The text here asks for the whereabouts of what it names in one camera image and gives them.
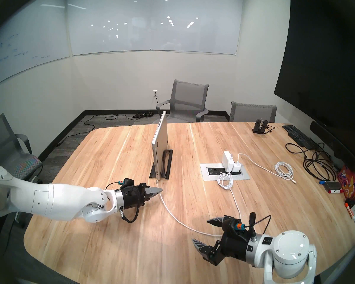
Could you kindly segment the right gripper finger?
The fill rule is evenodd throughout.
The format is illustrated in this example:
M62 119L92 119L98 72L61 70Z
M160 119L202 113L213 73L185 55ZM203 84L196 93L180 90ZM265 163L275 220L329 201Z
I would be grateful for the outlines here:
M207 220L207 223L216 226L216 227L222 227L222 224L225 221L228 221L230 219L234 219L234 217L215 217Z
M214 266L217 266L221 262L220 240L217 240L214 246L206 245L196 239L192 239L192 242L204 260L208 261Z

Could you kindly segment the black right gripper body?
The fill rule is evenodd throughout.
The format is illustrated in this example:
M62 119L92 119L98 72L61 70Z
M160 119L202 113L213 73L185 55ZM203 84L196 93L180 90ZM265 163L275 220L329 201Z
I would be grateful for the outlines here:
M224 233L220 240L221 251L226 257L245 259L251 235L246 229L236 229L237 224L239 224L238 220L225 220L222 223L221 228Z

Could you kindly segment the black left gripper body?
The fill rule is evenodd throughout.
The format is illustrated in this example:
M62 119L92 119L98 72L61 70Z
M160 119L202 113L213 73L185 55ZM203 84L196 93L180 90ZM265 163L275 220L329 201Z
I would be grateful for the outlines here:
M146 184L140 185L122 185L120 190L123 195L123 210L136 208L138 205L143 206L146 201L145 194Z

